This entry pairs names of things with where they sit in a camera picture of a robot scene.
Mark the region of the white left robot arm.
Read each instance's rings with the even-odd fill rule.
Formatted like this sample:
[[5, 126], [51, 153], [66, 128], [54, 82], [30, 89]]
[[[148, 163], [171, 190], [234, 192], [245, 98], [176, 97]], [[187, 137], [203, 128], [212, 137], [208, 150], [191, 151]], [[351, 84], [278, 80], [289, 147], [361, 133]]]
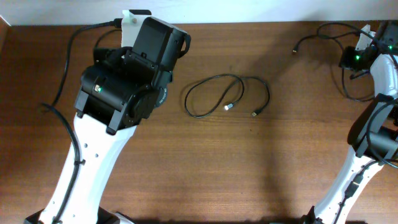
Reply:
[[81, 76], [76, 114], [65, 127], [71, 146], [49, 204], [26, 223], [131, 223], [100, 201], [113, 167], [143, 119], [167, 98], [190, 35], [148, 12], [109, 21], [122, 32], [118, 48], [95, 48]]

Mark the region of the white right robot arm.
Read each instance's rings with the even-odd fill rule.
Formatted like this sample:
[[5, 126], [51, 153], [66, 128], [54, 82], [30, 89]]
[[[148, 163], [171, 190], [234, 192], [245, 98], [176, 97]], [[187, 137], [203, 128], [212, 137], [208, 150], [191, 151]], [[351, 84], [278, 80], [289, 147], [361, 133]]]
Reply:
[[385, 166], [397, 168], [397, 131], [384, 126], [387, 119], [397, 124], [397, 21], [350, 26], [359, 40], [343, 48], [339, 66], [351, 70], [354, 80], [370, 74], [372, 97], [360, 98], [368, 107], [352, 125], [348, 154], [333, 185], [323, 199], [304, 215], [301, 223], [345, 223], [352, 206], [368, 182]]

